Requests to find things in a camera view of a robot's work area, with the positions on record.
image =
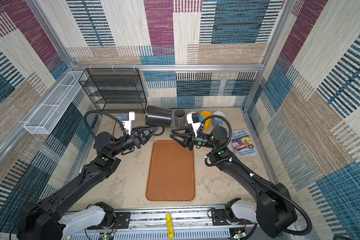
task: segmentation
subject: white wire basket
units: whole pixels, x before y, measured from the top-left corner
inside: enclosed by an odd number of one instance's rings
[[[31,116],[24,128],[31,134],[50,134],[80,90],[80,77],[81,81],[87,78],[80,71],[68,73]]]

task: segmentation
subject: patterned wall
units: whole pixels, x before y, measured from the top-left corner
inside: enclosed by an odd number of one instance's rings
[[[24,0],[0,0],[0,142],[67,65]],[[25,201],[38,202],[72,177],[89,139],[81,90],[50,135],[27,133],[0,166],[0,232],[9,232]],[[89,119],[92,126],[97,116]]]
[[[83,118],[89,110],[80,90],[50,135],[27,133],[0,166],[0,232],[10,232],[26,201],[38,202],[71,180],[90,137]],[[96,114],[88,117],[92,128],[96,121]]]
[[[360,0],[298,0],[269,62],[248,112],[272,174],[306,239],[360,240]]]
[[[40,0],[79,65],[259,64],[283,0]]]
[[[140,72],[147,102],[163,108],[243,107],[257,72]]]
[[[0,1],[0,142],[66,69],[27,3]]]

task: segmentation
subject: beige table surface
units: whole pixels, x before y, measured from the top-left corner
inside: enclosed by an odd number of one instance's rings
[[[222,111],[225,118],[231,124],[232,130],[247,129],[240,108],[211,108],[211,109],[185,109],[185,112],[196,111]],[[136,114],[132,127],[144,126],[145,115]],[[106,116],[103,117],[98,133],[107,131],[112,133],[114,121]],[[203,132],[209,133],[213,126],[210,126]],[[207,204],[225,204],[235,197],[244,200],[253,201],[250,194],[236,182],[231,176],[220,171],[217,167],[207,167],[204,164],[204,156],[211,151],[209,148],[193,148],[195,162],[195,189],[196,196],[192,201],[149,201],[146,196],[147,181],[149,174],[150,158],[152,146],[156,140],[170,139],[171,129],[167,128],[162,136],[154,136],[150,141],[140,149],[134,152],[117,157],[122,161],[117,170],[106,180],[89,190],[80,200],[71,208],[72,211],[83,210],[89,204],[103,201],[115,209],[123,208],[144,208],[144,207],[170,207],[183,205],[207,205]],[[120,137],[121,131],[116,125],[115,136]],[[96,150],[91,149],[87,157],[86,164],[96,155]],[[264,169],[263,162],[259,154],[239,158],[255,173],[265,179],[269,179]]]

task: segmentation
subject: gray mug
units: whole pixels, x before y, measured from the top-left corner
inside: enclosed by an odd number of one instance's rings
[[[216,111],[212,115],[219,115],[219,116],[222,116],[223,118],[225,118],[225,114],[223,112],[220,112],[220,111]],[[212,125],[214,127],[221,126],[222,123],[223,123],[223,120],[221,118],[213,118],[212,119]]]
[[[175,126],[176,127],[183,127],[185,125],[185,111],[182,109],[178,109],[175,111],[174,114],[175,118]]]

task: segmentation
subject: orange tray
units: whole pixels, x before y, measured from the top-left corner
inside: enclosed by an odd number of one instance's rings
[[[155,141],[149,168],[147,199],[191,201],[194,198],[193,151],[173,140]]]

